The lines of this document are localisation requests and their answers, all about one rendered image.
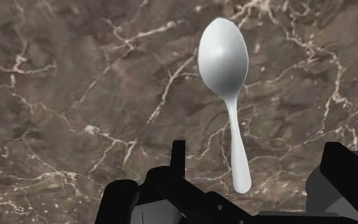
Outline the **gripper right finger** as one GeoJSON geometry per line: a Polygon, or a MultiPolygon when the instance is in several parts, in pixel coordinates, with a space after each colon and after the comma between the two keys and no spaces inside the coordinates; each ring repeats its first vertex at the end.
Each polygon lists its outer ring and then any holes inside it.
{"type": "Polygon", "coordinates": [[[305,224],[358,224],[358,151],[327,142],[305,191],[305,224]]]}

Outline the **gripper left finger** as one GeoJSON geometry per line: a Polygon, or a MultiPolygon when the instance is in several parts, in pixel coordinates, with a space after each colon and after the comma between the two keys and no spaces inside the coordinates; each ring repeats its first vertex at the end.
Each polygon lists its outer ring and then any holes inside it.
{"type": "Polygon", "coordinates": [[[150,169],[143,184],[108,184],[95,224],[251,224],[250,214],[185,179],[185,152],[185,141],[175,140],[170,165],[150,169]]]}

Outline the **white spoon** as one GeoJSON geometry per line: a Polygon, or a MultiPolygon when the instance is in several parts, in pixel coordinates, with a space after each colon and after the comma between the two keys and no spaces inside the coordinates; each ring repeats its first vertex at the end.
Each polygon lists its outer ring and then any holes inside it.
{"type": "Polygon", "coordinates": [[[226,104],[231,130],[233,187],[238,193],[247,193],[252,180],[238,124],[237,99],[247,76],[249,56],[234,22],[217,17],[205,28],[198,45],[197,66],[205,85],[226,104]]]}

